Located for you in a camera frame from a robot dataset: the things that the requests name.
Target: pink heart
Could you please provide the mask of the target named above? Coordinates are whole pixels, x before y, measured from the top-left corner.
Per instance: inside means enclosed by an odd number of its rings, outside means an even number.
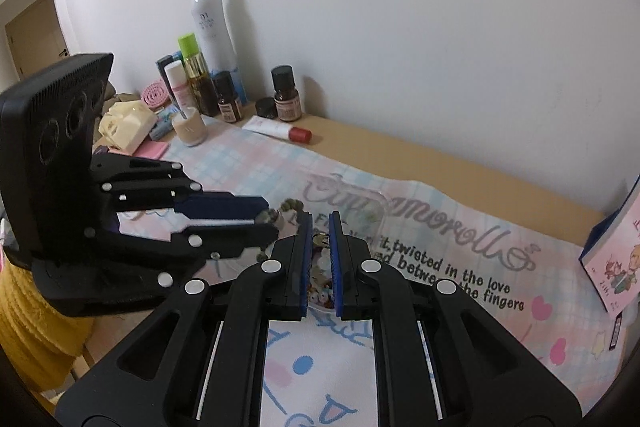
[[[562,365],[566,360],[566,339],[558,339],[556,343],[551,347],[549,353],[549,360],[556,365]]]
[[[538,295],[531,302],[531,314],[537,321],[546,321],[553,313],[554,307],[552,304],[546,303],[545,298],[542,295]]]

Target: blue eye print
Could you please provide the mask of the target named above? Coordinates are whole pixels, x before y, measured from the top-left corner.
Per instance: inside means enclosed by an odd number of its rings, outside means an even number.
[[[297,359],[292,366],[293,372],[296,375],[305,375],[311,370],[314,365],[314,359],[310,356],[305,355],[304,357],[300,357]]]

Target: red cap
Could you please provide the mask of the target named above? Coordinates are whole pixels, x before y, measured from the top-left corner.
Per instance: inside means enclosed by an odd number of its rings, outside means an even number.
[[[296,143],[309,143],[311,141],[311,131],[302,127],[292,127],[289,129],[289,139]]]

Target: wooden door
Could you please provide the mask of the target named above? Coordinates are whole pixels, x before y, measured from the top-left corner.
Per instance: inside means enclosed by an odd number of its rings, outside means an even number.
[[[21,80],[68,56],[53,0],[37,0],[5,29]]]

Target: black bottle cap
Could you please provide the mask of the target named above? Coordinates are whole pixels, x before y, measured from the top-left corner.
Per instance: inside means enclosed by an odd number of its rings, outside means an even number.
[[[261,98],[255,103],[255,114],[263,118],[269,118],[273,120],[278,117],[278,110],[276,109],[276,101],[272,96]]]
[[[291,66],[278,66],[271,70],[273,87],[276,91],[287,91],[296,87]]]
[[[231,78],[231,73],[229,73],[228,71],[220,71],[220,73],[214,76],[213,85],[216,88],[216,92],[223,98],[236,97],[234,81]]]

